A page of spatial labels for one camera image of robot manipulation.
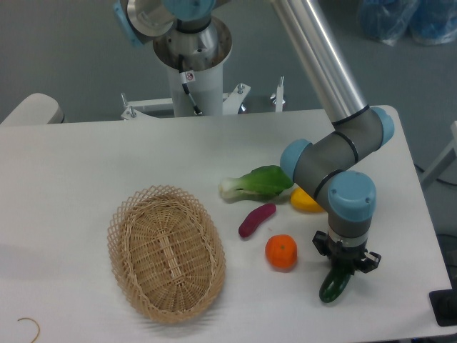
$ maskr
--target metal bracket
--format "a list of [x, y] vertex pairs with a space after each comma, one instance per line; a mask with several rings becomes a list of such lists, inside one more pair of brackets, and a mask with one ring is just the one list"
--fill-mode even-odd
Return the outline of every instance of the metal bracket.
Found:
[[279, 79], [278, 87], [276, 88], [276, 102], [275, 112], [282, 112], [283, 106], [286, 102], [284, 101], [284, 76]]
[[[246, 107], [243, 105], [243, 100], [249, 94], [250, 90], [251, 87], [247, 84], [238, 84], [232, 93], [223, 93], [223, 114], [246, 113]], [[142, 119], [144, 116], [153, 119], [155, 118], [154, 116], [149, 116], [144, 112], [173, 110], [171, 98], [128, 101], [125, 93], [121, 94], [121, 98], [124, 105], [124, 112], [121, 117], [124, 120]]]
[[250, 91], [251, 87], [247, 84], [238, 84], [233, 92], [228, 96], [227, 100], [223, 102], [222, 114], [238, 114], [244, 99]]

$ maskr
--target silver metal tube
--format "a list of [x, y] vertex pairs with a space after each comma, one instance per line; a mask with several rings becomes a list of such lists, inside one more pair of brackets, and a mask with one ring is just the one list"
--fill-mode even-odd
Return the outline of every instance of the silver metal tube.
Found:
[[273, 0], [300, 60], [332, 122], [367, 106], [317, 0]]

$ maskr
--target blue joint cap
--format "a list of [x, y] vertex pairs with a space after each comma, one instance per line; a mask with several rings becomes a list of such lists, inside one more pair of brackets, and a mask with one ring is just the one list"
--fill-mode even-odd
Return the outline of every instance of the blue joint cap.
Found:
[[122, 11], [121, 0], [118, 0], [113, 5], [113, 10], [116, 15], [117, 21], [119, 22], [119, 25], [121, 25], [121, 28], [124, 31], [124, 33], [127, 35], [130, 44], [135, 48], [143, 46], [143, 43], [140, 42], [138, 37], [135, 35], [134, 30], [131, 28], [129, 20], [127, 20], [124, 11]]
[[308, 145], [311, 145], [311, 142], [306, 139], [298, 139], [290, 143], [283, 151], [281, 155], [281, 160], [279, 165], [283, 169], [283, 172], [293, 181], [293, 173], [295, 172], [295, 167], [298, 163], [298, 159], [301, 156], [301, 153], [306, 149]]
[[381, 143], [381, 146], [383, 146], [392, 138], [393, 133], [395, 132], [395, 125], [393, 125], [391, 116], [381, 107], [371, 107], [371, 109], [375, 111], [383, 125], [383, 141]]
[[371, 179], [356, 171], [337, 174], [328, 188], [332, 210], [349, 222], [363, 222], [373, 216], [376, 188]]
[[211, 14], [216, 0], [162, 0], [162, 4], [176, 18], [190, 21], [204, 18]]

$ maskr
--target orange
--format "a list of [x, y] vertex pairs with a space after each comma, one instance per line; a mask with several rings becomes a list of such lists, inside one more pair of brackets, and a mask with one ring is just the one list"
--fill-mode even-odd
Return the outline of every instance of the orange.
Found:
[[297, 262], [297, 244], [287, 234], [272, 236], [266, 243], [265, 255], [272, 266], [290, 268]]

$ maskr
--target cable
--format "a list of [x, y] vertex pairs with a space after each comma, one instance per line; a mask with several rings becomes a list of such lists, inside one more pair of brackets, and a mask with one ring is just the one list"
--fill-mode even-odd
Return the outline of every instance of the cable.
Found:
[[[421, 166], [418, 166], [417, 164], [414, 164], [415, 168], [417, 170], [419, 170], [421, 173], [424, 173], [425, 172], [425, 169], [422, 168]], [[449, 181], [446, 181], [446, 180], [443, 180], [443, 179], [439, 179], [437, 178], [436, 179], [437, 182], [439, 182], [440, 184], [445, 184], [447, 186], [451, 186], [451, 187], [457, 187], [457, 184], [454, 184], [453, 182], [449, 182]]]
[[[184, 73], [184, 56], [183, 55], [178, 55], [178, 65], [179, 65], [179, 73]], [[187, 97], [189, 98], [189, 100], [191, 101], [192, 103], [192, 107], [194, 108], [194, 114], [196, 116], [201, 116], [203, 115], [203, 113], [201, 112], [201, 110], [199, 109], [199, 107], [197, 106], [195, 100], [194, 100], [194, 97], [192, 96], [191, 94], [191, 91], [189, 91], [189, 88], [187, 87], [187, 83], [183, 83], [182, 84], [183, 86], [183, 90], [184, 90], [184, 93], [186, 93]]]
[[457, 236], [454, 235], [454, 234], [436, 234], [437, 237], [452, 237], [452, 238], [456, 238], [457, 239]]

